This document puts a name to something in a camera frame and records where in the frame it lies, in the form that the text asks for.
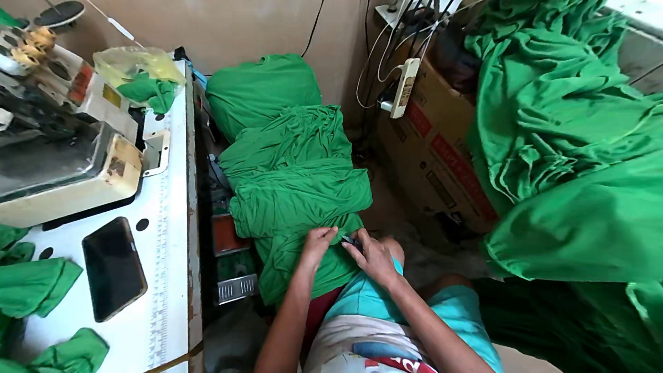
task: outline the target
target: hand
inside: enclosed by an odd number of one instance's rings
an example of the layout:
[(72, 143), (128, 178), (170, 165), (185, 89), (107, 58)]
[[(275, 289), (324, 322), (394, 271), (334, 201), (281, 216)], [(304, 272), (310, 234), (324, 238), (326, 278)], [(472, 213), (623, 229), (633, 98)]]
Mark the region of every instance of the hand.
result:
[(314, 273), (320, 267), (322, 257), (327, 252), (330, 242), (338, 233), (338, 227), (321, 227), (308, 231), (302, 256), (299, 258), (299, 266), (311, 269)]
[(400, 274), (396, 271), (391, 253), (385, 245), (371, 238), (364, 228), (352, 233), (352, 238), (361, 242), (364, 249), (363, 255), (352, 244), (344, 242), (342, 245), (355, 258), (359, 268), (384, 288), (388, 288), (394, 281), (398, 281)]

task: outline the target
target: cardboard box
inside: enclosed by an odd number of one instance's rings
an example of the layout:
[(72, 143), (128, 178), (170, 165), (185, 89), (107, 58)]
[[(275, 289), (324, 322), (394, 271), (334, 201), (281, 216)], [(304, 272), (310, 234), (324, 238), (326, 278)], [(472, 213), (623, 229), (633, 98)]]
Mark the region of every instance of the cardboard box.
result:
[(489, 232), (497, 219), (471, 163), (465, 134), (475, 108), (424, 59), (402, 118), (381, 112), (378, 137), (399, 183), (419, 211), (444, 213), (465, 229)]

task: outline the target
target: yellow plastic bag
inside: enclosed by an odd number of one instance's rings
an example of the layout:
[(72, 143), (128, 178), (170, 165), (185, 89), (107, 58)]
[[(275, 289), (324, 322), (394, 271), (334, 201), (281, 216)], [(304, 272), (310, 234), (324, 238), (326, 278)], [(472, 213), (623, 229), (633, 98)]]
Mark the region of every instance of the yellow plastic bag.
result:
[(176, 82), (184, 86), (186, 79), (177, 69), (167, 53), (159, 48), (140, 48), (137, 46), (121, 46), (108, 48), (92, 55), (94, 70), (108, 80), (113, 87), (131, 82), (142, 70), (150, 74), (150, 78)]

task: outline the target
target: white cable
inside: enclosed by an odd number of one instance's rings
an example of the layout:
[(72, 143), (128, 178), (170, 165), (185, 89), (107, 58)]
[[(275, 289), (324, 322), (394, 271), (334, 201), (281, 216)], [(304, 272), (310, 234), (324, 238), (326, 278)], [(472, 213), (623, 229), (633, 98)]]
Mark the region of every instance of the white cable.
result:
[(373, 54), (373, 50), (375, 50), (375, 46), (377, 45), (377, 42), (380, 40), (380, 38), (382, 37), (382, 34), (385, 33), (385, 31), (387, 30), (388, 27), (389, 27), (389, 24), (387, 23), (387, 25), (382, 29), (382, 31), (380, 31), (380, 34), (375, 39), (375, 42), (373, 43), (373, 47), (371, 48), (371, 51), (369, 53), (369, 57), (366, 58), (366, 63), (364, 63), (364, 67), (361, 69), (361, 73), (359, 74), (359, 79), (357, 81), (357, 91), (356, 91), (357, 92), (357, 103), (359, 103), (359, 105), (364, 109), (370, 109), (373, 106), (375, 106), (375, 104), (373, 104), (371, 106), (364, 106), (364, 104), (361, 103), (361, 100), (359, 99), (359, 85), (361, 83), (361, 77), (364, 75), (364, 71), (366, 71), (366, 67), (368, 67), (369, 62), (371, 61), (371, 55)]
[(125, 37), (127, 37), (127, 39), (133, 41), (133, 42), (136, 43), (136, 45), (138, 45), (139, 47), (141, 47), (141, 48), (145, 48), (145, 47), (142, 46), (139, 42), (137, 42), (137, 41), (135, 40), (135, 38), (133, 37), (133, 35), (129, 32), (129, 30), (125, 29), (124, 26), (120, 25), (119, 22), (117, 22), (115, 19), (113, 19), (113, 18), (111, 18), (111, 17), (108, 17), (108, 16), (106, 15), (106, 13), (104, 13), (101, 9), (99, 9), (99, 7), (98, 7), (97, 5), (94, 5), (94, 3), (92, 3), (92, 1), (90, 1), (90, 0), (86, 0), (86, 1), (87, 1), (88, 3), (90, 3), (90, 5), (92, 5), (92, 7), (93, 7), (94, 9), (97, 9), (97, 12), (99, 12), (101, 15), (103, 15), (103, 16), (108, 20), (108, 22), (109, 22), (111, 25), (113, 25), (113, 27), (115, 27), (115, 28), (116, 28), (116, 29), (117, 29), (122, 35), (124, 35)]
[[(370, 59), (371, 59), (371, 55), (373, 54), (373, 50), (375, 49), (375, 45), (377, 45), (377, 41), (380, 40), (380, 37), (382, 36), (382, 34), (384, 33), (384, 31), (387, 29), (387, 27), (389, 27), (389, 25), (385, 26), (385, 27), (382, 29), (382, 31), (381, 31), (380, 34), (378, 35), (377, 39), (376, 39), (375, 42), (373, 43), (373, 47), (371, 48), (371, 52), (369, 53), (369, 57), (368, 57), (368, 59), (366, 59), (366, 63), (364, 64), (364, 67), (361, 69), (361, 73), (359, 74), (359, 80), (357, 81), (357, 103), (359, 103), (359, 105), (360, 105), (362, 108), (364, 108), (364, 109), (370, 109), (370, 108), (372, 108), (373, 106), (375, 106), (375, 104), (373, 104), (373, 105), (371, 105), (371, 106), (364, 106), (364, 104), (362, 104), (361, 100), (359, 100), (359, 85), (360, 85), (360, 83), (361, 83), (361, 77), (364, 75), (364, 71), (366, 71), (366, 67), (367, 67), (368, 64), (369, 64), (369, 61), (370, 61)], [(430, 28), (432, 28), (432, 27), (433, 27), (432, 25), (431, 25), (431, 26), (428, 26), (428, 27), (424, 27), (424, 28), (421, 29), (419, 32), (421, 32), (421, 31), (426, 31), (426, 30), (428, 30), (428, 29), (430, 29)], [(400, 48), (400, 46), (402, 46), (402, 45), (403, 45), (403, 44), (404, 44), (409, 38), (413, 37), (415, 34), (416, 34), (416, 33), (411, 33), (411, 34), (409, 34), (406, 38), (404, 38), (404, 39), (403, 39), (403, 40), (402, 40), (402, 41), (396, 46), (396, 48), (394, 49), (394, 51), (398, 50), (398, 49)], [(401, 66), (402, 66), (402, 65), (398, 65), (398, 66), (394, 67), (393, 69), (391, 69), (391, 71), (389, 72), (389, 74), (387, 74), (387, 77), (389, 77), (389, 76), (391, 75), (392, 72), (394, 72), (397, 68), (400, 68)]]
[[(479, 1), (477, 1), (476, 3), (466, 5), (466, 6), (464, 6), (464, 7), (461, 7), (461, 8), (459, 8), (459, 9), (456, 9), (453, 13), (456, 14), (456, 13), (458, 13), (458, 12), (460, 12), (460, 11), (464, 11), (465, 9), (467, 9), (467, 8), (471, 8), (471, 7), (474, 7), (476, 4), (482, 3), (482, 2), (484, 2), (484, 1), (485, 1), (485, 0), (479, 0)], [(399, 23), (398, 20), (400, 19), (401, 16), (402, 16), (402, 14), (399, 13), (398, 18), (396, 19), (396, 24)], [(430, 43), (430, 40), (431, 40), (433, 34), (435, 33), (435, 30), (436, 30), (437, 26), (438, 26), (440, 23), (442, 23), (443, 21), (446, 21), (447, 19), (449, 19), (451, 16), (452, 16), (452, 15), (442, 15), (442, 18), (441, 18), (439, 21), (436, 21), (433, 25), (430, 25), (430, 26), (428, 26), (428, 27), (424, 27), (423, 29), (419, 30), (419, 32), (422, 32), (422, 31), (426, 31), (426, 30), (428, 30), (428, 29), (432, 29), (432, 30), (430, 31), (430, 33), (428, 34), (428, 36), (424, 39), (424, 42), (425, 42), (426, 44), (424, 45), (424, 50), (423, 50), (423, 53), (422, 53), (422, 58), (423, 58), (423, 56), (426, 55), (426, 49), (428, 48), (428, 44)], [(382, 29), (382, 31), (380, 31), (380, 34), (378, 35), (377, 39), (375, 39), (375, 42), (373, 43), (373, 47), (371, 48), (371, 52), (369, 53), (369, 57), (366, 59), (366, 63), (364, 64), (364, 67), (361, 69), (361, 73), (359, 74), (359, 79), (358, 79), (358, 81), (357, 81), (357, 91), (356, 91), (356, 94), (357, 94), (357, 103), (358, 103), (362, 108), (365, 108), (365, 109), (370, 109), (370, 108), (372, 108), (373, 106), (375, 106), (375, 104), (370, 105), (370, 106), (364, 106), (364, 104), (361, 103), (361, 100), (359, 99), (359, 85), (360, 85), (360, 83), (361, 83), (361, 77), (363, 76), (364, 71), (366, 71), (366, 67), (368, 66), (368, 64), (369, 64), (369, 62), (370, 62), (370, 60), (371, 60), (371, 55), (373, 54), (373, 50), (375, 49), (375, 46), (377, 45), (378, 40), (380, 40), (380, 38), (382, 37), (382, 34), (385, 32), (385, 30), (387, 29), (387, 27), (389, 27), (389, 24), (388, 24), (388, 23), (387, 23), (387, 25)], [(387, 76), (385, 77), (384, 80), (380, 79), (380, 69), (381, 69), (381, 66), (382, 66), (382, 61), (383, 61), (383, 58), (385, 57), (385, 52), (386, 52), (387, 49), (389, 48), (389, 44), (391, 43), (391, 37), (392, 37), (394, 31), (395, 31), (395, 29), (392, 29), (391, 34), (389, 35), (389, 41), (387, 42), (387, 47), (385, 48), (385, 51), (383, 52), (382, 58), (380, 58), (380, 63), (379, 63), (379, 65), (378, 65), (377, 76), (378, 76), (378, 80), (380, 81), (380, 83), (384, 83), (384, 82), (386, 82), (387, 79), (389, 78), (389, 76), (391, 75), (391, 73), (394, 72), (397, 68), (400, 68), (400, 67), (402, 66), (402, 65), (398, 65), (398, 66), (394, 67), (394, 68), (391, 69), (391, 71), (387, 74)], [(403, 45), (403, 43), (405, 43), (409, 38), (413, 37), (415, 34), (416, 34), (416, 33), (409, 34), (405, 39), (403, 39), (403, 40), (402, 40), (402, 41), (396, 46), (396, 48), (394, 49), (394, 51), (398, 50), (398, 49), (400, 48), (400, 46)]]
[(385, 54), (387, 53), (387, 49), (389, 49), (389, 46), (391, 45), (391, 38), (394, 36), (394, 32), (396, 31), (396, 29), (398, 28), (398, 25), (400, 24), (400, 19), (405, 14), (404, 9), (406, 7), (404, 6), (404, 4), (405, 4), (405, 0), (403, 0), (402, 4), (400, 6), (400, 9), (398, 10), (398, 16), (396, 17), (396, 24), (391, 29), (391, 34), (389, 34), (389, 40), (387, 41), (387, 46), (385, 47), (385, 51), (382, 52), (382, 57), (380, 57), (380, 63), (378, 63), (378, 65), (377, 65), (377, 80), (380, 83), (384, 83), (385, 81), (387, 81), (387, 78), (389, 77), (389, 75), (387, 75), (384, 80), (380, 79), (380, 70), (382, 70), (382, 61), (385, 59)]

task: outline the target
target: scissors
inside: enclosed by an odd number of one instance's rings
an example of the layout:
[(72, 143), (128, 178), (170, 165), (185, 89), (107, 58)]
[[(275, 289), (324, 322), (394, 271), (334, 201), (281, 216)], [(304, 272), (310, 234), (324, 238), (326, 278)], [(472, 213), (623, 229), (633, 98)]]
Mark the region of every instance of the scissors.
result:
[(352, 246), (356, 247), (357, 250), (359, 250), (361, 255), (364, 254), (364, 247), (361, 245), (361, 242), (355, 240), (354, 238), (350, 236), (341, 236), (341, 242), (347, 242), (348, 244), (351, 244)]

